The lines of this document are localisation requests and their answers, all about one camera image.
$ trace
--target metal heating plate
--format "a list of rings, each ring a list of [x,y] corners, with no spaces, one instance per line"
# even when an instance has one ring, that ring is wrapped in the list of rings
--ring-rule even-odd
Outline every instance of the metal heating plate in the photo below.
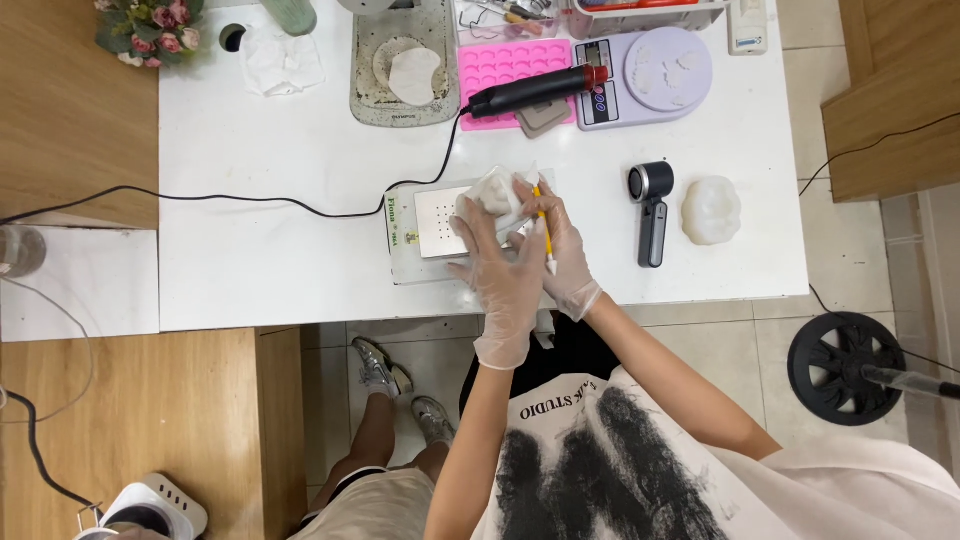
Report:
[[[414,194],[422,258],[456,257],[467,253],[464,241],[450,229],[450,216],[456,214],[457,196],[470,188],[468,185]],[[520,228],[520,233],[528,234],[532,229],[532,220],[527,221]]]

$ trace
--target sneaker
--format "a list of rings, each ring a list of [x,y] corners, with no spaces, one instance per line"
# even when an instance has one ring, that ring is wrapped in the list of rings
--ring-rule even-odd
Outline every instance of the sneaker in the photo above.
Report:
[[[447,446],[453,442],[453,436],[457,431],[450,424],[446,416],[446,410],[440,402],[433,398],[420,396],[410,403],[410,410],[414,413],[414,419],[423,432],[423,438],[426,439],[426,445],[430,446],[437,441],[444,441]]]
[[[360,382],[368,390],[385,389],[388,396],[396,399],[414,391],[410,372],[403,366],[394,364],[390,356],[379,345],[366,337],[356,337],[350,345],[360,354],[363,367],[360,368]]]

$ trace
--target white container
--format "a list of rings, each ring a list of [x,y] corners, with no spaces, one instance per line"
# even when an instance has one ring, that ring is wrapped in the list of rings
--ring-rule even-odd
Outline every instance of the white container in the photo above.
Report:
[[[689,6],[586,12],[577,0],[569,1],[568,25],[570,34],[577,39],[647,32],[664,26],[699,32],[713,24],[730,4],[730,0],[700,0]]]

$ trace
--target tile floor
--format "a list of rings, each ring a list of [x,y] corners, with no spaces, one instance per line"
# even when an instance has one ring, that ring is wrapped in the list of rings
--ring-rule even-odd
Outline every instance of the tile floor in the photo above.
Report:
[[[827,159],[820,104],[850,85],[838,0],[779,0],[790,117],[798,180]],[[810,280],[831,309],[869,314],[893,330],[893,303],[883,227],[877,203],[834,205],[828,171],[801,200]],[[806,181],[798,182],[802,189]],[[796,332],[823,310],[812,296],[760,301],[628,307],[631,316],[707,379],[730,395],[781,444],[837,431],[794,398],[786,352]],[[552,331],[542,313],[537,332]],[[363,415],[366,393],[359,357],[347,347],[355,335],[385,344],[409,366],[418,393],[438,398],[455,415],[460,387],[473,358],[483,316],[313,325],[303,328],[304,417],[310,492],[324,484],[345,455]],[[423,441],[409,415],[396,420],[394,462],[408,461]],[[902,404],[883,421],[856,429],[906,441]]]

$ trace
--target white oval piece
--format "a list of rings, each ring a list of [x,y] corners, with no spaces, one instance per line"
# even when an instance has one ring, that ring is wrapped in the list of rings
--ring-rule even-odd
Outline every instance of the white oval piece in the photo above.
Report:
[[[733,182],[722,176],[704,178],[686,191],[684,233],[698,246],[729,242],[740,230],[740,209]]]
[[[394,57],[390,69],[390,91],[407,105],[423,107],[434,100],[433,72],[440,56],[430,49],[411,49]]]

